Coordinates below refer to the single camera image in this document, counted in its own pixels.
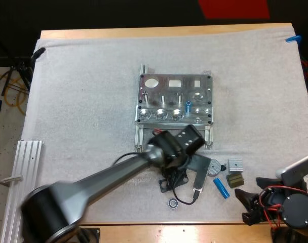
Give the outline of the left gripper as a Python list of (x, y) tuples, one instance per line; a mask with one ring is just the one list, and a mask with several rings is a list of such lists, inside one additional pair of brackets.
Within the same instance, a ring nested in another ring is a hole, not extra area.
[(193, 125), (187, 125), (177, 134), (178, 159), (179, 163), (184, 163), (205, 144), (205, 139)]

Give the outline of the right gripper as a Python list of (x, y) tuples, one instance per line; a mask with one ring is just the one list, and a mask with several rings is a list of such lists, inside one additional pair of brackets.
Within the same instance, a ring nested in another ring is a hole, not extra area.
[(256, 178), (257, 186), (263, 189), (260, 193), (249, 193), (235, 189), (236, 198), (242, 203), (246, 212), (242, 213), (242, 220), (252, 226), (267, 222), (270, 226), (281, 225), (282, 205), (286, 198), (286, 189), (281, 179)]

